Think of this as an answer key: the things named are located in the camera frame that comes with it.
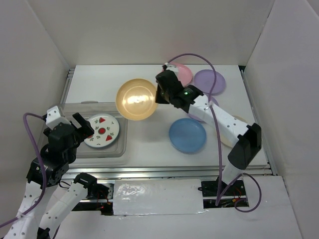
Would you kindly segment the watermelon pattern white plate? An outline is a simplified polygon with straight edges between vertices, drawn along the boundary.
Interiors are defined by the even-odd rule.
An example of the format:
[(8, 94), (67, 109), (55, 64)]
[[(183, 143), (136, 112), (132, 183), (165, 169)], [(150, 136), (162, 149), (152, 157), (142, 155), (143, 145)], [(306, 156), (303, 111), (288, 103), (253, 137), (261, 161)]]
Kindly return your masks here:
[(120, 125), (118, 120), (110, 114), (96, 114), (87, 119), (94, 134), (84, 140), (92, 148), (103, 148), (112, 144), (118, 137)]

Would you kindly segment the yellow plate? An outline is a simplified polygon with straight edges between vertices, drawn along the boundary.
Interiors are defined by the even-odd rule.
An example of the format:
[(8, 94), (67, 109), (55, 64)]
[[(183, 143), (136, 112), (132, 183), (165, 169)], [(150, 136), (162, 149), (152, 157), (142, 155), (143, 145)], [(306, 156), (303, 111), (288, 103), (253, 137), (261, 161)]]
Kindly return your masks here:
[(145, 79), (132, 79), (125, 82), (116, 95), (118, 112), (128, 120), (144, 120), (157, 109), (155, 102), (157, 89)]

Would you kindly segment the blue plate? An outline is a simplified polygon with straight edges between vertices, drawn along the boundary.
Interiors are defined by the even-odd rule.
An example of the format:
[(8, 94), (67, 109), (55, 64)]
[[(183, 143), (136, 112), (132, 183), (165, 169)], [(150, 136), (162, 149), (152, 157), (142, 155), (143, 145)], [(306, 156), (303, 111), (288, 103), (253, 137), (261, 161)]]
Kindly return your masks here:
[(168, 131), (175, 149), (182, 153), (194, 154), (203, 149), (207, 141), (206, 130), (194, 119), (182, 118), (172, 123)]

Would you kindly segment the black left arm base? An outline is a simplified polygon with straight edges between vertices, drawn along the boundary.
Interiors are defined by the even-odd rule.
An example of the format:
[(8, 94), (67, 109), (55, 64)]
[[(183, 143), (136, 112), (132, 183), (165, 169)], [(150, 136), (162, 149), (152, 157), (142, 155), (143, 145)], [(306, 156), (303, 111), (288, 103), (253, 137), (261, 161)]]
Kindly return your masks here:
[(72, 211), (99, 212), (104, 216), (112, 216), (113, 212), (114, 183), (98, 184), (94, 192), (81, 200)]

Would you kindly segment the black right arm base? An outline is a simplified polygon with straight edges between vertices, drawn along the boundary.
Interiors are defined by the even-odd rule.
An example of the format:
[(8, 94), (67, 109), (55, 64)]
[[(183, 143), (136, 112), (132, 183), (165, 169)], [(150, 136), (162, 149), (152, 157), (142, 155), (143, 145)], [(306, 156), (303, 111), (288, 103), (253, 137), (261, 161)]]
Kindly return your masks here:
[[(204, 198), (217, 198), (218, 180), (217, 177), (200, 177), (201, 183), (198, 190), (202, 192)], [(245, 197), (246, 189), (242, 179), (237, 180), (223, 194), (222, 198), (229, 197)]]

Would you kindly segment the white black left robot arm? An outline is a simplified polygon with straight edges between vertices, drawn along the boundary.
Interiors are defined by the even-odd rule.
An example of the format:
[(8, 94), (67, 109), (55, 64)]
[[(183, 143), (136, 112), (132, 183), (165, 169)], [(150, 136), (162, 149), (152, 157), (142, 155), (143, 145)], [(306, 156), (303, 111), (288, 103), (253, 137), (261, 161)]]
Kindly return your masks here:
[(6, 239), (54, 239), (61, 223), (75, 206), (83, 198), (92, 199), (98, 194), (97, 179), (82, 172), (55, 205), (47, 209), (62, 176), (76, 159), (77, 148), (94, 131), (79, 113), (73, 114), (80, 124), (76, 127), (58, 109), (48, 110), (41, 117), (47, 125), (43, 133), (48, 138), (48, 144), (38, 149), (27, 122), (29, 115), (23, 115), (23, 122), (36, 158), (30, 165), (25, 193), (16, 217), (1, 224), (1, 227), (10, 225)]

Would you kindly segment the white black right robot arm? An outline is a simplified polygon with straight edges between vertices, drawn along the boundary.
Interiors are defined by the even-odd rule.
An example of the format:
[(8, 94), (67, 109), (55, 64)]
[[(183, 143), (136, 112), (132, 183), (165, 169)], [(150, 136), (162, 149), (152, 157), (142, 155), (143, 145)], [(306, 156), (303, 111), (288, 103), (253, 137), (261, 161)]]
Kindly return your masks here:
[(250, 164), (262, 148), (261, 127), (254, 123), (248, 125), (208, 99), (200, 89), (193, 85), (184, 87), (176, 74), (164, 70), (156, 75), (156, 103), (171, 104), (177, 109), (190, 113), (211, 126), (218, 126), (232, 147), (228, 161), (222, 171), (217, 190), (228, 195), (234, 190), (233, 180)]

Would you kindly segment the clear plastic bin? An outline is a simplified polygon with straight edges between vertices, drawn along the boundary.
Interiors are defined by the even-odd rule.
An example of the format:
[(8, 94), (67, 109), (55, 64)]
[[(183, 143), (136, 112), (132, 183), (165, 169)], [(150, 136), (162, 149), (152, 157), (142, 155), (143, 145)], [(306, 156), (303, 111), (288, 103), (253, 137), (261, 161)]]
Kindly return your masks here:
[(128, 121), (117, 111), (115, 103), (84, 102), (59, 104), (57, 106), (62, 109), (63, 115), (77, 128), (80, 125), (72, 117), (74, 113), (79, 113), (85, 120), (96, 114), (110, 114), (119, 122), (120, 132), (112, 144), (103, 148), (92, 148), (82, 142), (77, 148), (77, 158), (113, 158), (123, 155), (126, 149)]

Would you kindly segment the pink plate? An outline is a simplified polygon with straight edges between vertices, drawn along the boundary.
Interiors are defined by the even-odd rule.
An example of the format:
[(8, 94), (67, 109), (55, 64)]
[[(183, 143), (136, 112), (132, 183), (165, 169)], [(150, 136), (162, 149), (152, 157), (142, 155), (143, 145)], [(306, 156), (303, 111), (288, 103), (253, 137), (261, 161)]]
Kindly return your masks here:
[(191, 83), (193, 79), (192, 71), (185, 65), (173, 62), (171, 64), (173, 71), (176, 73), (178, 80), (183, 86)]

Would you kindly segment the purple plate far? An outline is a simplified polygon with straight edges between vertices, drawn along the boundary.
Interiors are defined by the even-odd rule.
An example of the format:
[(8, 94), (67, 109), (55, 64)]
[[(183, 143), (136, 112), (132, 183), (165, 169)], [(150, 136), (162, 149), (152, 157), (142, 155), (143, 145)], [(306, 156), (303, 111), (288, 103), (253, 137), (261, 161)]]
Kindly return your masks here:
[[(214, 72), (213, 70), (201, 70), (197, 72), (193, 78), (193, 84), (202, 92), (209, 94), (211, 87), (214, 83)], [(212, 95), (221, 94), (226, 89), (225, 78), (219, 73), (216, 72), (216, 83), (212, 90)]]

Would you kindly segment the purple plate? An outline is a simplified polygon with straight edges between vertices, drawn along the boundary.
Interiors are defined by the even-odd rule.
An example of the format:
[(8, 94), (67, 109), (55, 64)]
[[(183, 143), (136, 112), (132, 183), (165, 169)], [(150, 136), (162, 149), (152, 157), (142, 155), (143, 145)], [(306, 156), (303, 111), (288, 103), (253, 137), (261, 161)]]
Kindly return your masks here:
[[(215, 105), (219, 106), (218, 101), (217, 101), (214, 97), (211, 97), (211, 100), (214, 102)], [(196, 120), (196, 121), (198, 121), (198, 122), (203, 122), (203, 120), (201, 120), (200, 118), (198, 118), (198, 117), (196, 117), (196, 116), (194, 116), (194, 115), (192, 115), (192, 114), (190, 114), (190, 113), (187, 113), (187, 115), (188, 115), (191, 119), (194, 119), (194, 120)]]
[[(193, 84), (202, 92), (209, 94), (211, 87), (214, 83), (214, 72), (213, 70), (201, 70), (197, 72), (193, 78)], [(216, 83), (212, 90), (212, 95), (221, 94), (226, 89), (225, 78), (219, 73), (216, 72)]]

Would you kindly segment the purple plate near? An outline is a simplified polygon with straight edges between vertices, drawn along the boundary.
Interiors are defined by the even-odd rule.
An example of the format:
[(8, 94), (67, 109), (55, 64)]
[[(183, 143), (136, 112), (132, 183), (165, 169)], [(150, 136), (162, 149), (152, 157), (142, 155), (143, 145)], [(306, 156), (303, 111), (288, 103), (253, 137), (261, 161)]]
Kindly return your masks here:
[[(217, 101), (214, 97), (211, 97), (211, 100), (214, 102), (215, 105), (219, 106), (218, 101)], [(190, 113), (187, 113), (187, 115), (188, 115), (191, 119), (194, 119), (194, 120), (196, 120), (196, 121), (198, 121), (198, 122), (203, 122), (203, 120), (201, 120), (200, 118), (198, 118), (198, 117), (196, 117), (196, 116), (194, 116), (194, 115), (192, 115), (192, 114), (190, 114)]]

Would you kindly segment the cream plate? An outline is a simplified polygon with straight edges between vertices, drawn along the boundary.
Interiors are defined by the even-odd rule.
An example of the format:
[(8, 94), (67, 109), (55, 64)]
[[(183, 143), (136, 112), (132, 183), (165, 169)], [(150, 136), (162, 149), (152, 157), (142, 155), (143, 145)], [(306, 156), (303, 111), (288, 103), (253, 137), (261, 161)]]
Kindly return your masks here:
[[(243, 119), (242, 117), (239, 117), (239, 116), (236, 116), (236, 115), (233, 115), (233, 117), (236, 118), (237, 120), (240, 120), (240, 121), (246, 123), (246, 124), (248, 123), (248, 122), (247, 122), (245, 119)], [(230, 142), (223, 134), (220, 134), (220, 139), (221, 139), (221, 142), (222, 142), (225, 146), (227, 146), (227, 147), (229, 147), (229, 148), (232, 148), (231, 142)]]

